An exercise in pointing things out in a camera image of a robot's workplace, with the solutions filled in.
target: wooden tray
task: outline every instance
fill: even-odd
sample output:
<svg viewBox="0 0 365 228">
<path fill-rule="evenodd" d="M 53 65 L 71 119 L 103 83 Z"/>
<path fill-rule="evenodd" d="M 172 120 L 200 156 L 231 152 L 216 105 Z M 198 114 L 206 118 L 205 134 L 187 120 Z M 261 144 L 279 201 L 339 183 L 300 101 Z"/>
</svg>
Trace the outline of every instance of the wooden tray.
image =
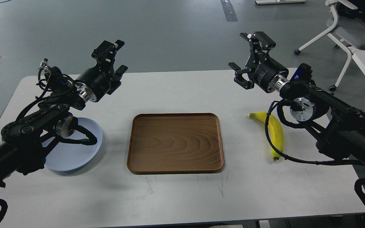
<svg viewBox="0 0 365 228">
<path fill-rule="evenodd" d="M 139 114 L 133 119 L 126 164 L 135 174 L 217 172 L 224 163 L 215 114 Z"/>
</svg>

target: chair wheel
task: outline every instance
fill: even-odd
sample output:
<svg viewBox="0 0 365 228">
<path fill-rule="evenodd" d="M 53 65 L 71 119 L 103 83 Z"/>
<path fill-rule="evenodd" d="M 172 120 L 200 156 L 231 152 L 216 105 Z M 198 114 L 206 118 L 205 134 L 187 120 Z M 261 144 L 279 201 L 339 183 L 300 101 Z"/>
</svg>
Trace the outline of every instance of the chair wheel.
<svg viewBox="0 0 365 228">
<path fill-rule="evenodd" d="M 329 91 L 330 91 L 330 92 L 334 92 L 334 91 L 336 90 L 336 88 L 337 88 L 337 87 L 336 87 L 335 85 L 330 85 L 330 86 L 329 86 Z"/>
</svg>

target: screw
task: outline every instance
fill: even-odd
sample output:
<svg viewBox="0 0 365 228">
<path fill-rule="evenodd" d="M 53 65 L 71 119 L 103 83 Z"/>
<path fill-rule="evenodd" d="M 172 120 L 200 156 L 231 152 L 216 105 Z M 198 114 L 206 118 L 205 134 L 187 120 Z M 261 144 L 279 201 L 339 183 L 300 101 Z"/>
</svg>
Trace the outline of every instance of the screw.
<svg viewBox="0 0 365 228">
<path fill-rule="evenodd" d="M 65 108 L 67 108 L 68 107 L 68 105 L 67 104 L 59 104 L 58 105 L 58 108 L 60 108 L 60 109 L 65 109 Z"/>
<path fill-rule="evenodd" d="M 33 131 L 33 127 L 32 126 L 25 126 L 25 127 L 22 127 L 22 132 L 23 133 L 30 133 Z"/>
</svg>

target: person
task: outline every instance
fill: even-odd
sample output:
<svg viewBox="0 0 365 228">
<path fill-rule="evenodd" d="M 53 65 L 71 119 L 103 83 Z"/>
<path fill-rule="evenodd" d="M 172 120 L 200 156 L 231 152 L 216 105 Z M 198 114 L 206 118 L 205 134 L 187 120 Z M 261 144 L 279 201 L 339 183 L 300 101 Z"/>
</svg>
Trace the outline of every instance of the person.
<svg viewBox="0 0 365 228">
<path fill-rule="evenodd" d="M 353 5 L 357 6 L 358 9 L 352 10 L 349 7 L 341 4 L 339 9 L 337 10 L 339 16 L 348 17 L 351 19 L 355 19 L 359 16 L 359 13 L 362 13 L 361 19 L 365 22 L 365 0 L 348 0 Z"/>
</svg>

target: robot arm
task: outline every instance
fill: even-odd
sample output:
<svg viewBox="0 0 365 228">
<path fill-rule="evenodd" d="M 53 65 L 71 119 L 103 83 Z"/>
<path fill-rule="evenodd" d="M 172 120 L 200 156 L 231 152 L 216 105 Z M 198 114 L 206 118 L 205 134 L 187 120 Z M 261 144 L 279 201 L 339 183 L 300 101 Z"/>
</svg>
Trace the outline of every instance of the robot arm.
<svg viewBox="0 0 365 228">
<path fill-rule="evenodd" d="M 39 68 L 38 85 L 43 93 L 26 106 L 16 121 L 7 124 L 1 131 L 3 142 L 0 143 L 0 186 L 3 180 L 14 171 L 27 175 L 44 168 L 46 156 L 59 143 L 94 145 L 97 138 L 87 129 L 78 125 L 77 117 L 70 112 L 70 107 L 83 110 L 87 101 L 98 102 L 105 94 L 112 94 L 121 84 L 123 73 L 128 69 L 121 65 L 113 69 L 116 52 L 124 45 L 123 41 L 115 43 L 104 41 L 91 54 L 97 64 L 87 69 L 76 80 L 62 74 L 56 66 L 49 67 L 47 59 Z M 34 106 L 39 110 L 26 115 Z M 75 131 L 86 139 L 68 139 Z M 54 137 L 48 146 L 42 143 Z M 6 202 L 0 199 L 2 206 L 0 222 L 6 213 Z"/>
<path fill-rule="evenodd" d="M 255 32 L 251 35 L 241 33 L 240 36 L 249 42 L 250 56 L 245 69 L 241 69 L 234 62 L 229 63 L 235 71 L 234 81 L 245 89 L 253 88 L 254 84 L 257 84 L 267 93 L 278 91 L 283 98 L 271 104 L 265 121 L 266 136 L 272 148 L 285 159 L 294 162 L 330 166 L 349 164 L 365 166 L 365 113 L 317 87 L 312 80 L 311 67 L 305 63 L 298 67 L 290 79 L 287 79 L 288 69 L 268 54 L 275 43 L 264 32 Z M 249 80 L 243 78 L 244 73 L 247 73 Z M 290 113 L 297 123 L 285 119 L 284 106 L 289 106 Z M 319 152 L 334 160 L 304 161 L 290 157 L 275 148 L 267 129 L 269 115 L 274 108 L 277 108 L 278 117 L 284 125 L 306 129 L 317 140 L 316 147 Z M 326 127 L 314 122 L 329 109 L 332 119 Z M 350 155 L 358 160 L 344 159 Z M 365 179 L 357 180 L 355 191 L 365 205 L 365 194 L 361 188 L 364 184 Z"/>
</svg>

